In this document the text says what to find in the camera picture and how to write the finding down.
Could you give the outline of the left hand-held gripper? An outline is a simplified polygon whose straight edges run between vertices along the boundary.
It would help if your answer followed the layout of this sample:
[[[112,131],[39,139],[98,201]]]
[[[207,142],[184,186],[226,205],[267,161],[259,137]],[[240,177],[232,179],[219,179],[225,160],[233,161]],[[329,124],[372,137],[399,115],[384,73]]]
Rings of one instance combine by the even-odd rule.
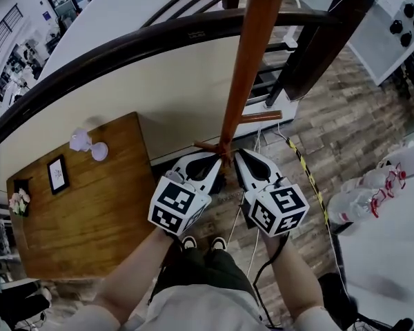
[[[159,180],[150,202],[149,222],[176,236],[184,233],[211,203],[209,193],[220,168],[221,158],[213,152],[181,157]]]

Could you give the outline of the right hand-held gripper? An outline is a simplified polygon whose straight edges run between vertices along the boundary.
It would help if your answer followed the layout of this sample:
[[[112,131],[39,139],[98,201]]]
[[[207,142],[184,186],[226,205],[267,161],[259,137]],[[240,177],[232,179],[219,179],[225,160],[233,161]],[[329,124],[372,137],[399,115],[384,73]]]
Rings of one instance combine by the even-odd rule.
[[[273,161],[241,148],[235,153],[234,164],[245,190],[247,228],[259,228],[267,236],[276,237],[301,224],[310,206],[300,187],[284,177]]]

